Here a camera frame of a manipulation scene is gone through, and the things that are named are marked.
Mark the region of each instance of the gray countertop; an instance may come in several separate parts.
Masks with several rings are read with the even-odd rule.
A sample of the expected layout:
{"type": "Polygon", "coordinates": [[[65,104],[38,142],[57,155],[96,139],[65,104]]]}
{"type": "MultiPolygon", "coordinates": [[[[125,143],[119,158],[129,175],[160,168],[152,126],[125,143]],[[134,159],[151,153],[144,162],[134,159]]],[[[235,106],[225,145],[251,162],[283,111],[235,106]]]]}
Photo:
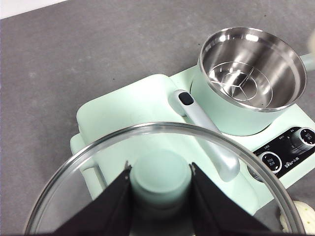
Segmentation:
{"type": "MultiPolygon", "coordinates": [[[[22,232],[41,189],[71,156],[82,104],[195,65],[205,39],[227,27],[265,30],[305,54],[314,9],[313,0],[69,0],[2,20],[1,232],[22,232]]],[[[314,82],[309,73],[299,100],[313,119],[314,82]]],[[[306,190],[314,175],[289,189],[293,198],[315,203],[306,190]]]]}

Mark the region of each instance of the black control panel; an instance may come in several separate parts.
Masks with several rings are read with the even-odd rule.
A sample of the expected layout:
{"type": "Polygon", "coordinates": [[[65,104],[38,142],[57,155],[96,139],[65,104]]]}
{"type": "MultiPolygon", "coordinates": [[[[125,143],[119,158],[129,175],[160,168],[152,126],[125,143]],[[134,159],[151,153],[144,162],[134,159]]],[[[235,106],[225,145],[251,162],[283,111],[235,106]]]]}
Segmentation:
{"type": "MultiPolygon", "coordinates": [[[[280,178],[314,152],[315,132],[310,128],[293,127],[254,151],[254,154],[280,178]]],[[[253,170],[248,168],[248,171],[261,181],[253,170]]]]}

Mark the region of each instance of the lid knob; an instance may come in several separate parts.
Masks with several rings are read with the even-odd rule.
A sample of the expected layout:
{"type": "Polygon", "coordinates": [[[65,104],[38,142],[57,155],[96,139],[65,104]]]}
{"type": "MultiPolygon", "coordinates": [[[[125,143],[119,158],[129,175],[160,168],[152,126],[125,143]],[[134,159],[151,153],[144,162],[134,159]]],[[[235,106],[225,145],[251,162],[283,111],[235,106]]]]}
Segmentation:
{"type": "Polygon", "coordinates": [[[142,156],[130,172],[135,200],[141,207],[168,210],[186,199],[191,180],[187,161],[168,150],[142,156]]]}

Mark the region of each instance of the white object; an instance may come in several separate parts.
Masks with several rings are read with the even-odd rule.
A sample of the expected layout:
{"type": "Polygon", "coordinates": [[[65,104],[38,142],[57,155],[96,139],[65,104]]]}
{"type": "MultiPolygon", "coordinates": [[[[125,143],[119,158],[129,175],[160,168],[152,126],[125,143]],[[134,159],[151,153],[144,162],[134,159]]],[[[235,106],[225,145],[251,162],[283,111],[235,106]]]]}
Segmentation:
{"type": "Polygon", "coordinates": [[[66,0],[1,0],[1,19],[66,0]]]}
{"type": "MultiPolygon", "coordinates": [[[[293,201],[297,211],[300,214],[305,232],[308,235],[315,235],[315,211],[313,208],[311,208],[309,205],[307,205],[304,202],[300,201],[293,201]]],[[[281,225],[283,226],[283,232],[287,233],[287,224],[284,219],[284,215],[280,215],[280,222],[281,225]]]]}

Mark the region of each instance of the glass lid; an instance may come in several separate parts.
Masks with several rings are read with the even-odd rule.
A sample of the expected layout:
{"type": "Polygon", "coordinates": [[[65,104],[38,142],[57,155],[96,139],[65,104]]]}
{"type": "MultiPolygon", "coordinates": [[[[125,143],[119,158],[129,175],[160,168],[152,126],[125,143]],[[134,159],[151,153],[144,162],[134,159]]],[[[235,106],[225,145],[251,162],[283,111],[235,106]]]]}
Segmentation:
{"type": "MultiPolygon", "coordinates": [[[[137,176],[135,166],[140,166],[138,163],[144,157],[147,163],[142,165],[147,178],[143,180],[143,185],[170,185],[172,181],[179,181],[176,174],[164,169],[158,173],[158,179],[149,181],[150,168],[163,161],[169,168],[174,164],[177,169],[174,172],[181,171],[176,161],[168,161],[169,155],[182,158],[184,166],[195,163],[229,199],[270,230],[282,231],[279,221],[281,213],[290,232],[305,233],[294,203],[263,161],[224,135],[199,126],[173,122],[145,123],[124,128],[98,139],[72,156],[40,194],[25,233],[55,231],[96,199],[127,166],[131,166],[131,172],[134,169],[137,176]],[[273,199],[276,202],[272,205],[274,209],[266,207],[273,199]]],[[[191,225],[185,220],[178,221],[181,220],[171,224],[173,230],[191,225]]],[[[179,232],[177,235],[193,235],[190,230],[179,232]]]]}

